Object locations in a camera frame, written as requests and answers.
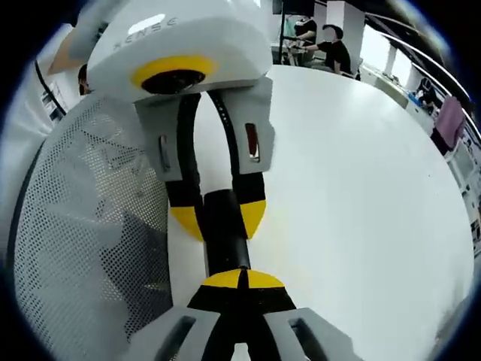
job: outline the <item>black cable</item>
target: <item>black cable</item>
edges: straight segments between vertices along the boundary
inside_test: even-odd
[[[38,77],[38,80],[40,81],[40,84],[42,84],[42,86],[44,87],[44,90],[45,92],[48,94],[48,96],[52,99],[52,101],[55,103],[56,107],[60,110],[60,112],[62,113],[62,115],[66,115],[67,112],[64,110],[64,108],[62,108],[62,106],[60,105],[60,103],[57,101],[56,97],[54,96],[54,94],[52,93],[52,90],[50,90],[50,88],[45,84],[45,79],[44,77],[42,76],[42,73],[40,71],[40,67],[38,66],[38,61],[35,60],[35,71],[37,72],[37,77]]]

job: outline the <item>white table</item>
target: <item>white table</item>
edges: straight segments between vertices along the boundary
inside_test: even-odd
[[[276,144],[253,268],[348,334],[366,361],[423,359],[473,277],[470,225],[446,162],[372,86],[307,68],[274,66],[268,76]],[[208,97],[195,149],[203,193],[230,187]],[[185,305],[205,278],[203,245],[171,216],[168,237],[174,303]]]

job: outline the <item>yellow ring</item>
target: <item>yellow ring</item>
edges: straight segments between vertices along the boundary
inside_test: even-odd
[[[154,75],[173,70],[195,70],[206,77],[214,73],[218,65],[202,55],[169,56],[148,62],[138,68],[131,76],[131,82],[142,87],[142,83]]]

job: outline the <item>small slot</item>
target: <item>small slot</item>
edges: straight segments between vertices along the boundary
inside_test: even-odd
[[[167,173],[171,170],[171,162],[168,158],[167,152],[167,135],[161,135],[159,137],[159,153],[160,153],[160,165],[162,170]]]
[[[157,353],[155,361],[175,359],[194,323],[194,318],[187,316],[182,317],[165,339],[165,343]]]
[[[257,137],[256,125],[246,123],[247,141],[249,143],[249,156],[251,162],[259,163],[261,157],[259,154],[259,138]]]
[[[322,347],[314,337],[310,328],[302,319],[290,320],[289,325],[295,333],[301,344],[304,355],[310,361],[328,361],[328,358],[322,351]]]

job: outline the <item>black shirt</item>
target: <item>black shirt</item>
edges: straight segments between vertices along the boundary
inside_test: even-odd
[[[352,74],[351,72],[351,57],[342,41],[335,43],[328,43],[324,41],[317,44],[317,48],[325,53],[324,63],[334,70],[334,62],[340,63],[340,70],[344,73]]]
[[[309,31],[314,32],[314,36],[311,36],[310,38],[304,39],[304,46],[313,45],[313,44],[316,43],[317,24],[314,20],[309,19],[308,21],[306,21],[302,25],[296,24],[294,26],[294,30],[295,30],[295,36],[303,35],[303,34],[305,34],[306,32],[309,32]]]

